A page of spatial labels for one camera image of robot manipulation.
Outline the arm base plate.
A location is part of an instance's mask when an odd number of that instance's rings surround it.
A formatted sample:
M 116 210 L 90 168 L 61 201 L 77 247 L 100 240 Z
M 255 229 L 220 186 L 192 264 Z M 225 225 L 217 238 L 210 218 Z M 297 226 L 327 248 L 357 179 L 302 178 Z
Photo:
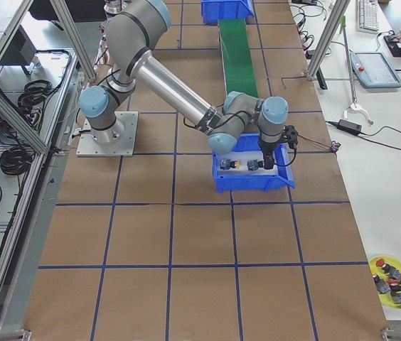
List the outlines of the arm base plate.
M 138 127 L 138 112 L 115 112 L 116 122 L 107 130 L 97 130 L 85 120 L 77 145 L 79 157 L 133 156 Z

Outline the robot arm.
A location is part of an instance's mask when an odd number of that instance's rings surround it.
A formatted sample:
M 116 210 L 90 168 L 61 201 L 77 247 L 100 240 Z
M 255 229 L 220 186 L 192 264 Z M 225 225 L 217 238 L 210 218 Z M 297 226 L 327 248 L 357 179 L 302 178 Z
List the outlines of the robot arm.
M 207 135 L 209 147 L 218 154 L 231 152 L 247 125 L 256 125 L 264 169 L 272 169 L 274 150 L 284 143 L 287 101 L 232 91 L 219 111 L 152 55 L 170 25 L 171 15 L 163 1 L 133 1 L 109 20 L 106 43 L 114 63 L 109 79 L 80 95 L 79 105 L 92 137 L 104 144 L 119 138 L 124 125 L 115 111 L 141 82 Z

